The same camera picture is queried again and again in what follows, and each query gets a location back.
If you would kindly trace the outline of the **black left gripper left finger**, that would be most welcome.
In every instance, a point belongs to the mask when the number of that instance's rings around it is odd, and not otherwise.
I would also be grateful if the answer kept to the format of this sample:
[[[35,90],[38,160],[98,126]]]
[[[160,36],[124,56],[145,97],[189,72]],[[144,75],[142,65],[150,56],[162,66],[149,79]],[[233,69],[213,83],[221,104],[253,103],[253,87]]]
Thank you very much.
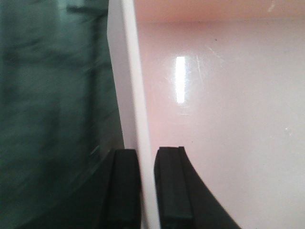
[[[111,151],[72,195],[22,229],[139,229],[141,179],[134,149]]]

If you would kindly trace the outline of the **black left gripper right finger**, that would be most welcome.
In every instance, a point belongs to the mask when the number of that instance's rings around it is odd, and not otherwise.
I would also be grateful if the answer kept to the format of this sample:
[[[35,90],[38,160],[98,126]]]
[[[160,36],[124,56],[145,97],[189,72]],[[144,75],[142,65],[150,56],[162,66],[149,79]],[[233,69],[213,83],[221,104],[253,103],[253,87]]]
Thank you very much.
[[[184,147],[160,147],[154,176],[161,228],[239,228],[201,180]]]

